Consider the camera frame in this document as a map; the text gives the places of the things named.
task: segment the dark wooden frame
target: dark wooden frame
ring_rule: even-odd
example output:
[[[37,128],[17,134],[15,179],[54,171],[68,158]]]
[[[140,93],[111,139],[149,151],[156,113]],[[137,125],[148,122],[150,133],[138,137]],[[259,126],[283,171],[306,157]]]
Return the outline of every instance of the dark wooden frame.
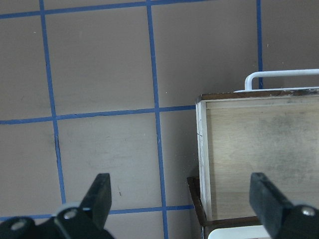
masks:
[[[199,177],[187,178],[189,191],[196,211],[197,219],[200,225],[202,233],[202,239],[208,239],[209,234],[218,228],[234,228],[244,226],[256,226],[260,225],[257,217],[246,217],[246,218],[233,218],[223,220],[207,221],[205,212],[203,210],[200,200],[200,187]]]

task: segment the white plastic object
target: white plastic object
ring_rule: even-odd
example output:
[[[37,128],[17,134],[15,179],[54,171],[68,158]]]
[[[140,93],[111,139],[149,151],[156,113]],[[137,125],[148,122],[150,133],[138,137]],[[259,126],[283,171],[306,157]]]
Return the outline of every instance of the white plastic object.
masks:
[[[264,226],[249,226],[215,229],[208,239],[270,239],[270,236]]]
[[[249,91],[264,91],[269,89],[253,90],[252,82],[254,78],[257,77],[275,77],[275,76],[311,76],[319,75],[319,69],[305,69],[305,70],[287,70],[287,71],[259,71],[254,72],[247,76],[245,80],[245,90],[236,92],[249,92]],[[318,87],[302,87],[302,88],[279,88],[272,90],[296,90],[296,89],[316,89]]]

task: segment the wooden box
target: wooden box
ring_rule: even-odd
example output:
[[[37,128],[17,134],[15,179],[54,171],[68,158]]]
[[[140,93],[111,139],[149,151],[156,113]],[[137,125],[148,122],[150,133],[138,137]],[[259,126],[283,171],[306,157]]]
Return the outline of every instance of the wooden box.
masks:
[[[200,197],[207,220],[254,216],[252,172],[290,200],[319,206],[319,90],[210,94],[196,104]]]

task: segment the wooden drawer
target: wooden drawer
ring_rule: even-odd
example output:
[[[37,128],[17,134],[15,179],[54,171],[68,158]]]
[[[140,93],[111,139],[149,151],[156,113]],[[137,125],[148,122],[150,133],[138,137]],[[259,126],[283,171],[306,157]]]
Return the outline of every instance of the wooden drawer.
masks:
[[[211,94],[196,104],[200,195],[207,220],[254,216],[252,172],[290,200],[319,206],[319,90]]]

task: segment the white handle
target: white handle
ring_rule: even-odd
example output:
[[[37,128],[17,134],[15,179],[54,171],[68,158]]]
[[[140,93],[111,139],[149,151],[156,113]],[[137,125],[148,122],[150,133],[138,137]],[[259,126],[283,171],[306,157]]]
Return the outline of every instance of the white handle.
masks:
[[[319,69],[306,70],[288,70],[288,71],[259,71],[247,76],[245,80],[245,91],[252,90],[252,82],[256,77],[274,77],[274,76],[310,76],[319,75]]]

